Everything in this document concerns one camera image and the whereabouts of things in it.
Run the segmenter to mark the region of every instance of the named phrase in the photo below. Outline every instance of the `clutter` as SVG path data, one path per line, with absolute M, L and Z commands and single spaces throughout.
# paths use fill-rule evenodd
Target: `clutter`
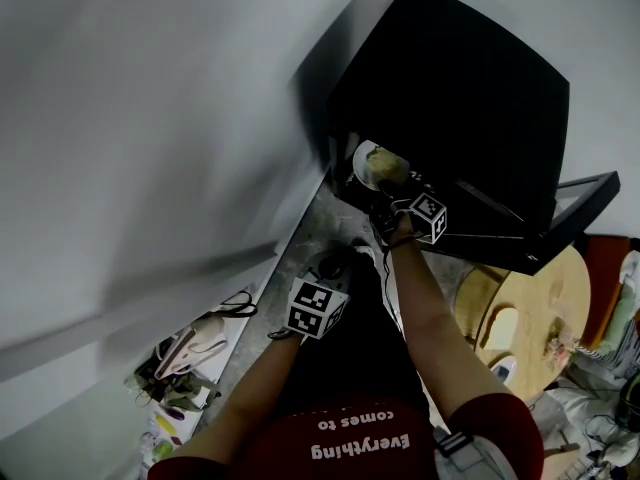
M 142 453 L 153 452 L 153 449 L 161 441 L 157 432 L 149 431 L 140 436 L 140 451 Z
M 171 374 L 190 372 L 218 354 L 226 344 L 224 320 L 212 314 L 200 318 L 183 329 L 173 342 L 162 358 L 155 377 L 160 380 Z
M 617 392 L 614 389 L 581 388 L 573 382 L 560 378 L 558 386 L 546 391 L 556 400 L 578 435 L 588 439 L 598 467 L 608 464 L 625 466 L 640 450 L 640 435 L 621 426 L 617 415 L 619 409 Z
M 161 352 L 170 346 L 166 341 L 168 340 L 159 345 Z M 220 396 L 214 382 L 202 379 L 191 372 L 184 375 L 169 375 L 161 380 L 156 379 L 154 372 L 159 363 L 158 356 L 154 354 L 125 380 L 125 384 L 130 388 L 139 389 L 141 394 L 146 394 L 154 402 L 185 411 L 202 411 L 202 408 L 193 404 L 193 399 L 200 395 L 203 388 L 209 390 L 205 407 L 208 407 L 214 398 Z

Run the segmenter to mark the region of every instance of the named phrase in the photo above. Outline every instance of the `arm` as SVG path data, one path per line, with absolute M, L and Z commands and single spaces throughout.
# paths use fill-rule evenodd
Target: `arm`
M 244 374 L 215 420 L 171 457 L 202 457 L 228 465 L 273 411 L 303 336 L 273 341 Z
M 411 233 L 405 216 L 392 243 Z M 391 256 L 409 354 L 443 418 L 482 395 L 510 393 L 462 336 L 416 242 L 399 245 Z

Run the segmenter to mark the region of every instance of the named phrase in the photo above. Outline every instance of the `person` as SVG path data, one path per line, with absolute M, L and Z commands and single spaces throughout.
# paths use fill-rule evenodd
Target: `person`
M 529 410 L 462 336 L 408 217 L 390 240 L 404 338 L 371 257 L 354 254 L 338 324 L 302 346 L 298 333 L 269 344 L 215 420 L 149 479 L 443 478 L 422 379 L 452 433 L 506 459 L 511 476 L 495 478 L 538 480 L 542 439 Z

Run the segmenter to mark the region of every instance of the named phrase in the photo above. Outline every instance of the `black cable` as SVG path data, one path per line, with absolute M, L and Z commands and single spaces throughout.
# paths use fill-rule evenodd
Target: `black cable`
M 582 429 L 582 435 L 584 436 L 585 440 L 587 441 L 587 444 L 589 445 L 589 453 L 593 453 L 593 448 L 591 448 L 591 440 L 589 439 L 589 436 L 587 435 L 587 432 Z
M 241 293 L 244 293 L 247 297 L 249 297 L 249 300 L 246 302 L 229 302 L 231 299 L 233 299 L 234 297 L 237 297 Z M 249 318 L 250 316 L 253 316 L 258 312 L 258 308 L 256 307 L 255 304 L 253 304 L 253 298 L 251 297 L 251 294 L 246 290 L 240 290 L 238 293 L 232 295 L 231 297 L 226 299 L 224 302 L 222 302 L 220 305 L 235 306 L 235 307 L 231 309 L 221 309 L 219 311 L 211 311 L 210 313 L 213 313 L 214 315 L 222 316 L 225 318 Z M 251 309 L 250 311 L 244 311 L 247 308 L 253 308 L 253 309 Z
M 594 440 L 596 443 L 601 444 L 604 448 L 606 448 L 609 443 L 605 443 L 602 439 L 600 439 L 599 436 L 596 435 L 592 435 L 589 434 L 589 424 L 596 418 L 604 418 L 606 420 L 607 423 L 609 423 L 609 425 L 612 425 L 613 427 L 622 430 L 623 432 L 629 432 L 629 430 L 622 428 L 620 425 L 618 425 L 618 423 L 616 422 L 615 419 L 613 419 L 611 416 L 609 416 L 608 414 L 596 414 L 595 416 L 591 416 L 591 418 L 589 418 L 587 420 L 587 422 L 584 425 L 584 429 L 582 430 L 582 434 L 587 438 L 587 444 L 589 445 L 589 451 L 592 452 L 593 449 L 591 448 L 591 441 L 590 439 Z
M 543 396 L 544 396 L 544 392 L 542 392 L 542 393 L 540 394 L 540 396 L 539 396 L 538 398 L 536 398 L 536 399 L 533 401 L 533 403 L 532 403 L 529 407 L 527 407 L 527 409 L 529 409 L 529 412 L 533 412 L 533 411 L 534 411 L 534 409 L 536 408 L 536 404 L 540 401 L 540 399 L 541 399 Z
M 616 393 L 619 393 L 620 390 L 619 389 L 591 389 L 591 388 L 583 388 L 580 386 L 577 387 L 573 387 L 573 386 L 557 386 L 555 388 L 551 388 L 551 389 L 573 389 L 575 391 L 615 391 Z

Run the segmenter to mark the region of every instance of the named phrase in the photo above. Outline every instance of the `black pants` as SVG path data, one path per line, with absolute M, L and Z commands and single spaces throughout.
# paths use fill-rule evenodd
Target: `black pants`
M 428 413 L 407 345 L 382 303 L 373 260 L 354 254 L 354 263 L 351 300 L 326 336 L 302 345 L 280 397 L 280 415 L 376 396 L 399 398 Z

